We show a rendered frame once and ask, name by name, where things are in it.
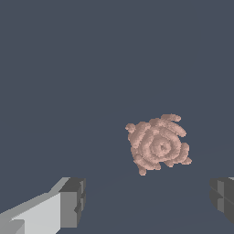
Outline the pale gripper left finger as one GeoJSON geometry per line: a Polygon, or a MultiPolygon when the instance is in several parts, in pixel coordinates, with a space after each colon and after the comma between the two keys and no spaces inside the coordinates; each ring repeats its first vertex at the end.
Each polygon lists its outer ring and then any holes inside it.
{"type": "Polygon", "coordinates": [[[62,177],[49,192],[0,214],[0,234],[58,234],[76,228],[86,203],[86,179],[62,177]]]}

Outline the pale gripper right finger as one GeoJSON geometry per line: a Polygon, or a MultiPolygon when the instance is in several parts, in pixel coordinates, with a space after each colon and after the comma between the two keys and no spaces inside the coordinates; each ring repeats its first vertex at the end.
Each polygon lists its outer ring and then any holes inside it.
{"type": "Polygon", "coordinates": [[[209,186],[212,205],[234,224],[234,177],[211,178],[209,186]]]}

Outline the pink spiral coiled object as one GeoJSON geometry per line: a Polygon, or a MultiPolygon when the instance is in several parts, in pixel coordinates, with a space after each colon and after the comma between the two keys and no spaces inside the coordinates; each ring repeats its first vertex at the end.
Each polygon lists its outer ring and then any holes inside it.
{"type": "Polygon", "coordinates": [[[133,162],[139,174],[145,176],[149,170],[160,170],[161,163],[168,167],[176,164],[190,165],[189,144],[182,143],[186,131],[177,123],[181,117],[176,114],[163,114],[160,118],[137,124],[128,123],[128,141],[131,144],[133,162]]]}

